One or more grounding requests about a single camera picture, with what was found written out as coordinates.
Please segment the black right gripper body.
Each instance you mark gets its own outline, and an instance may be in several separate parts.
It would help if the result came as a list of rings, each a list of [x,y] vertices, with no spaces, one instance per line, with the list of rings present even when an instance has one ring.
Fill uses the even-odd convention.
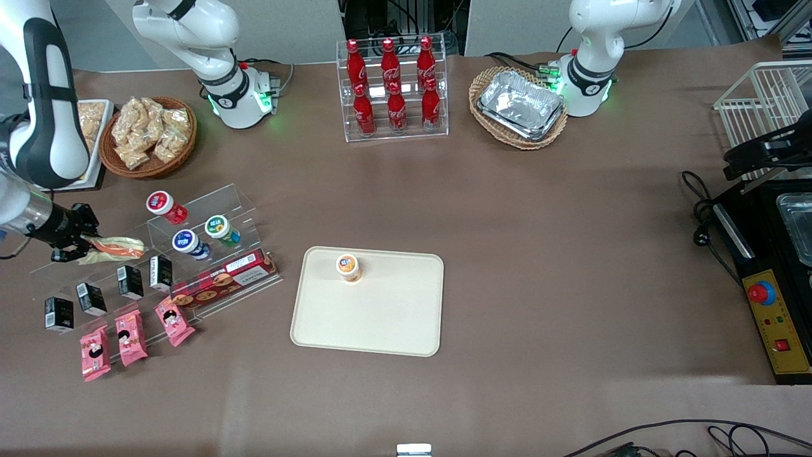
[[[69,209],[53,204],[43,223],[29,223],[28,236],[61,251],[87,251],[88,237],[99,237],[100,223],[87,203],[73,204]]]

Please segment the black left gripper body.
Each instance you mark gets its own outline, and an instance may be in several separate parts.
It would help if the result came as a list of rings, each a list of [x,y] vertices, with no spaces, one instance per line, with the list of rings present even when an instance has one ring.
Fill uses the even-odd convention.
[[[766,164],[770,168],[790,171],[811,165],[811,130],[809,126],[797,127],[780,138],[763,142]]]

